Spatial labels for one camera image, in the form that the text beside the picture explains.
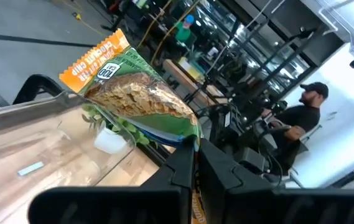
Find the white label sticker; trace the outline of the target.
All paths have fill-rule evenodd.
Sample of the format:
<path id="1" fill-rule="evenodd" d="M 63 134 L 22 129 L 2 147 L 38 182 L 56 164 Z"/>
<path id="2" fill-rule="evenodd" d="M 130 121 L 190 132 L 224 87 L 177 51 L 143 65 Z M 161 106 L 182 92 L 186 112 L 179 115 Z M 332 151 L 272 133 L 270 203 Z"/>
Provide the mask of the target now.
<path id="1" fill-rule="evenodd" d="M 19 176 L 26 176 L 32 172 L 35 172 L 41 168 L 43 168 L 44 163 L 43 162 L 36 162 L 35 164 L 32 164 L 28 167 L 25 167 L 17 172 Z"/>

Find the person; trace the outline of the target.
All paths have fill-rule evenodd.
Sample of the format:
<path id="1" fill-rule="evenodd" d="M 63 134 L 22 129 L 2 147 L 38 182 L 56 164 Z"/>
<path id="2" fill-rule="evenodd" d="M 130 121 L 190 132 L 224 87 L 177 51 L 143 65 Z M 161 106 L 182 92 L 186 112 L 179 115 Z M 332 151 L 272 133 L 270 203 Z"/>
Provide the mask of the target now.
<path id="1" fill-rule="evenodd" d="M 288 175 L 298 153 L 300 138 L 314 129 L 320 121 L 320 107 L 328 98 L 329 88 L 322 82 L 301 84 L 304 89 L 299 99 L 300 105 L 292 106 L 284 111 L 272 115 L 269 126 L 280 128 L 289 126 L 285 131 L 272 133 L 277 150 L 272 155 L 278 164 L 271 173 L 278 178 Z"/>
<path id="2" fill-rule="evenodd" d="M 190 26 L 193 24 L 195 18 L 193 15 L 188 14 L 182 22 L 176 23 L 175 39 L 184 43 L 191 35 Z"/>

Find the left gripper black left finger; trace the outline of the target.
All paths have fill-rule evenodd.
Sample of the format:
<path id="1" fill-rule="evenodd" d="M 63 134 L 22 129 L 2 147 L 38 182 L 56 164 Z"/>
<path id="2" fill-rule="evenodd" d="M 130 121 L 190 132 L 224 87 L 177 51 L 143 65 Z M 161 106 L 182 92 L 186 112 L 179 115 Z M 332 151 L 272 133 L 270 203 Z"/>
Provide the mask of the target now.
<path id="1" fill-rule="evenodd" d="M 153 193 L 145 224 L 191 224 L 194 138 L 184 139 L 141 188 Z"/>

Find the orange and green granola bar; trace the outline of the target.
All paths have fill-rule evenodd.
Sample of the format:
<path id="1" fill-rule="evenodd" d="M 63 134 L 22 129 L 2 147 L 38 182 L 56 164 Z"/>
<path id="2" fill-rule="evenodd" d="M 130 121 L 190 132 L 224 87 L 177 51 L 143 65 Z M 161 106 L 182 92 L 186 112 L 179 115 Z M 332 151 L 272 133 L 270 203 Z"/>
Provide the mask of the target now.
<path id="1" fill-rule="evenodd" d="M 63 71 L 60 80 L 95 105 L 125 119 L 147 137 L 174 148 L 194 138 L 191 224 L 207 224 L 196 157 L 202 129 L 192 109 L 130 46 L 122 31 L 108 36 Z M 151 191 L 102 187 L 81 192 L 94 224 L 145 224 Z"/>

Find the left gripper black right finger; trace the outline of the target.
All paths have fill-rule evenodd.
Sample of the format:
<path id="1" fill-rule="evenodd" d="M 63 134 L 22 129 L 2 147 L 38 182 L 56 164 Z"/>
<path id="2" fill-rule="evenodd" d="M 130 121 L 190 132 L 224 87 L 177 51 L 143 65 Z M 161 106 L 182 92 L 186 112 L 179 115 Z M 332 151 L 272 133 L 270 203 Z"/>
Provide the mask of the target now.
<path id="1" fill-rule="evenodd" d="M 198 174 L 207 224 L 271 224 L 266 197 L 271 184 L 244 168 L 206 139 Z"/>

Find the teal and yellow box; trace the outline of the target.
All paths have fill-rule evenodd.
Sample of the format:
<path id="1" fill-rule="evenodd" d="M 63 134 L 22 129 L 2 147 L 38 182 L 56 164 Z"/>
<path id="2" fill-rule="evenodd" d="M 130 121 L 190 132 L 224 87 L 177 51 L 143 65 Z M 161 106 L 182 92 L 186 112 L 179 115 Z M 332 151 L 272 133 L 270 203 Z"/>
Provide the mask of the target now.
<path id="1" fill-rule="evenodd" d="M 177 62 L 196 82 L 201 84 L 205 81 L 205 71 L 196 62 L 188 61 L 188 58 L 181 57 Z"/>

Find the potted green plant white pot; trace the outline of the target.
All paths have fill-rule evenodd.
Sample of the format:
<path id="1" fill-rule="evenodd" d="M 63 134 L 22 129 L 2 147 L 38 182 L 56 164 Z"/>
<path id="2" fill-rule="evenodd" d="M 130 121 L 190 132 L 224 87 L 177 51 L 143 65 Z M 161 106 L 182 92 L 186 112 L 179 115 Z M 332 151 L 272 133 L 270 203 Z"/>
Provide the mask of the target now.
<path id="1" fill-rule="evenodd" d="M 158 146 L 158 143 L 150 140 L 133 124 L 98 105 L 84 103 L 82 110 L 83 120 L 90 124 L 90 129 L 96 131 L 94 146 L 105 153 L 117 154 L 137 144 L 155 149 Z"/>

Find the wooden bench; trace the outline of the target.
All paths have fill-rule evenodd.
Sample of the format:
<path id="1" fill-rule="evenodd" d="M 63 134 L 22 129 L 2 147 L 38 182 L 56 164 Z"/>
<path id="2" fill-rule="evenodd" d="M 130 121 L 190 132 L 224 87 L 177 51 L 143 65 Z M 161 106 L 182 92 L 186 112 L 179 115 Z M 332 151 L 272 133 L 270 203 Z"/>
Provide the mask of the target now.
<path id="1" fill-rule="evenodd" d="M 210 106 L 218 103 L 227 103 L 228 99 L 214 85 L 207 85 L 204 90 L 201 89 L 200 83 L 196 82 L 180 65 L 174 63 L 170 59 L 163 62 L 163 69 L 167 74 L 179 82 L 187 93 L 193 93 L 197 90 L 194 100 L 197 100 L 205 106 Z"/>

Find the black curved object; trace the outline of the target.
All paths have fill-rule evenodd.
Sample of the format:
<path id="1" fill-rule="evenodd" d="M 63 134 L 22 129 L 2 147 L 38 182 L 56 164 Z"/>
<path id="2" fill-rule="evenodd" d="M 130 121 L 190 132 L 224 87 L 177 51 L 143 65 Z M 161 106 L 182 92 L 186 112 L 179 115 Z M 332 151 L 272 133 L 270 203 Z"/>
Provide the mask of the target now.
<path id="1" fill-rule="evenodd" d="M 41 93 L 57 96 L 63 91 L 64 89 L 50 77 L 43 74 L 33 74 L 24 82 L 12 104 L 33 101 Z"/>

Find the clear plastic bin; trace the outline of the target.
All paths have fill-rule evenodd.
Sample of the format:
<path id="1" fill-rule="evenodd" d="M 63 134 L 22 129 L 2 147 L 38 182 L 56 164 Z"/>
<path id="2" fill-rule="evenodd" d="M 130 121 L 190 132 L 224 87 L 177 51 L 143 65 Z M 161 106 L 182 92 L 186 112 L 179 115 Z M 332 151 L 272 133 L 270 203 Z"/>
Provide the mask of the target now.
<path id="1" fill-rule="evenodd" d="M 0 108 L 0 224 L 29 224 L 32 199 L 47 189 L 141 185 L 158 170 L 137 145 L 117 154 L 97 149 L 84 103 L 62 93 Z M 43 168 L 17 174 L 36 162 Z"/>

